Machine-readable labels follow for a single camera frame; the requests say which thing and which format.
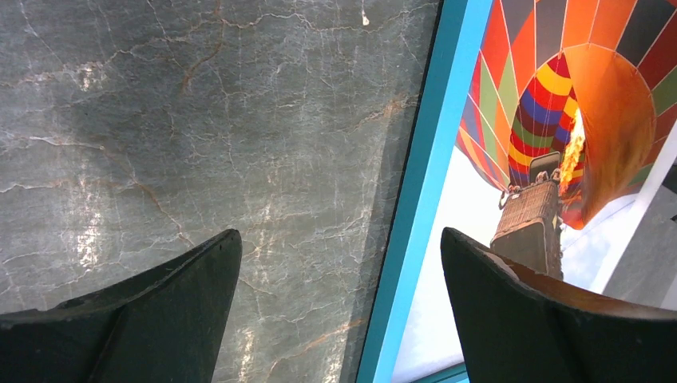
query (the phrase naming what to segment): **cloud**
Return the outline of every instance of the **cloud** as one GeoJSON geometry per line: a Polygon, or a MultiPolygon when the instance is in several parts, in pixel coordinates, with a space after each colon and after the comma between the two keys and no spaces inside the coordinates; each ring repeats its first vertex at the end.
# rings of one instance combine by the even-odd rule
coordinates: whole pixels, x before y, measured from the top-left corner
{"type": "Polygon", "coordinates": [[[628,212],[636,195],[627,195],[608,203],[581,231],[567,227],[562,233],[564,280],[589,289],[607,256],[618,230],[627,224],[628,212]]]}

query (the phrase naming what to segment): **printed image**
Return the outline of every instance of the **printed image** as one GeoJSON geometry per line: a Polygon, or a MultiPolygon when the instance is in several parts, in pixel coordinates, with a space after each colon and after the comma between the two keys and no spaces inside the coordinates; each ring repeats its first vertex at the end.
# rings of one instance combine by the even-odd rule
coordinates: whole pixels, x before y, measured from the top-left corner
{"type": "Polygon", "coordinates": [[[445,227],[574,286],[677,310],[676,7],[493,2],[394,382],[464,361],[445,227]]]}
{"type": "Polygon", "coordinates": [[[494,2],[456,145],[501,192],[498,254],[590,286],[603,255],[582,270],[578,242],[623,224],[677,117],[674,10],[494,2]]]}

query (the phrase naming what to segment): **hot air balloon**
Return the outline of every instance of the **hot air balloon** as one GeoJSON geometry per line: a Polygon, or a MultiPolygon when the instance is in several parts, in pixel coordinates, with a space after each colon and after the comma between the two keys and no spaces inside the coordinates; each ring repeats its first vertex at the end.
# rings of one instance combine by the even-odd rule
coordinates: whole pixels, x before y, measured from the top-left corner
{"type": "Polygon", "coordinates": [[[501,190],[527,185],[534,158],[561,153],[562,218],[582,229],[639,191],[677,119],[675,8],[495,0],[457,147],[501,190]]]}

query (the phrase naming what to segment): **black object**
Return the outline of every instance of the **black object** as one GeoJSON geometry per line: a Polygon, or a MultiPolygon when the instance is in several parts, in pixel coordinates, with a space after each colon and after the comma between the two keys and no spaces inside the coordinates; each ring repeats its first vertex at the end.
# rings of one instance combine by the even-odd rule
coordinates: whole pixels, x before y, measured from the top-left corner
{"type": "Polygon", "coordinates": [[[0,381],[210,382],[241,258],[228,230],[52,310],[1,315],[0,381]]]}
{"type": "Polygon", "coordinates": [[[472,383],[677,381],[677,312],[538,274],[449,228],[441,260],[472,383]]]}

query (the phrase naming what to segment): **blue stripe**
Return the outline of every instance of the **blue stripe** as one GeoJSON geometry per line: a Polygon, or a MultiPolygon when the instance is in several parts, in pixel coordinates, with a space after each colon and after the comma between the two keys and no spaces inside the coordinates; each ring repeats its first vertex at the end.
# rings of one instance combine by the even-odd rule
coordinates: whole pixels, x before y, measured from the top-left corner
{"type": "Polygon", "coordinates": [[[559,142],[564,142],[565,144],[567,144],[569,142],[569,135],[570,135],[569,131],[564,130],[564,128],[562,128],[561,125],[557,127],[557,131],[555,132],[555,138],[559,142]]]}
{"type": "Polygon", "coordinates": [[[442,3],[357,383],[392,379],[491,4],[442,3]]]}
{"type": "Polygon", "coordinates": [[[517,184],[524,185],[529,183],[529,174],[524,174],[517,171],[516,169],[511,168],[510,176],[517,181],[517,184]]]}
{"type": "Polygon", "coordinates": [[[538,105],[528,89],[525,91],[525,94],[522,95],[520,104],[522,104],[522,106],[525,108],[525,111],[531,116],[531,118],[533,118],[533,120],[538,123],[546,125],[560,123],[562,111],[550,110],[538,105]]]}

